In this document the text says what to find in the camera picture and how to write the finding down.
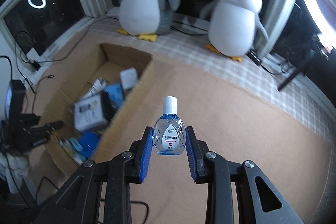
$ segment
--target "yellow foot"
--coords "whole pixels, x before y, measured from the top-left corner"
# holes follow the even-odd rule
[[[150,41],[150,42],[155,42],[157,37],[158,37],[157,34],[141,34],[138,36],[140,40],[145,40],[145,41]]]
[[[242,61],[242,57],[241,57],[241,56],[230,56],[230,58],[231,58],[233,61],[238,61],[238,62],[241,62],[241,61]]]
[[[222,54],[219,50],[217,50],[212,44],[206,44],[205,47],[209,50],[211,50],[212,52],[216,52],[216,53],[219,53],[219,54]]]
[[[118,33],[121,33],[121,34],[123,34],[123,35],[128,35],[128,34],[129,34],[129,33],[126,32],[123,28],[119,28],[119,29],[117,30],[117,32],[118,32]]]

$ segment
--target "metal screw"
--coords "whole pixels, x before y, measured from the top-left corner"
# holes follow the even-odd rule
[[[92,167],[94,163],[95,163],[95,162],[94,162],[93,160],[87,160],[87,161],[84,163],[84,166],[85,166],[85,167]]]
[[[215,152],[207,152],[205,154],[209,159],[214,159],[216,157],[216,153]]]
[[[125,151],[122,153],[123,158],[129,159],[132,156],[132,152],[130,151]]]
[[[245,162],[245,166],[248,167],[248,168],[253,168],[254,167],[254,162],[251,161],[251,160],[247,160]]]

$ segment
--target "transparent plastic bottle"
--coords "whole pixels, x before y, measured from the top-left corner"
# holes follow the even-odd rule
[[[185,127],[177,116],[177,99],[165,97],[163,115],[154,125],[153,145],[159,155],[181,155],[185,147]]]

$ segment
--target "white wall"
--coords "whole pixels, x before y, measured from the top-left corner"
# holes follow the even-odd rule
[[[15,65],[15,54],[5,41],[3,35],[0,33],[0,55],[7,55],[12,61],[13,66],[13,79],[21,79],[16,65]],[[5,96],[7,92],[7,87],[11,79],[11,67],[5,58],[0,58],[0,117],[4,118],[4,106],[5,106]]]

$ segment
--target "white teardrop label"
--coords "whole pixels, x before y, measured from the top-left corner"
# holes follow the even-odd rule
[[[162,148],[174,150],[179,146],[179,135],[173,125],[169,125],[162,136]]]

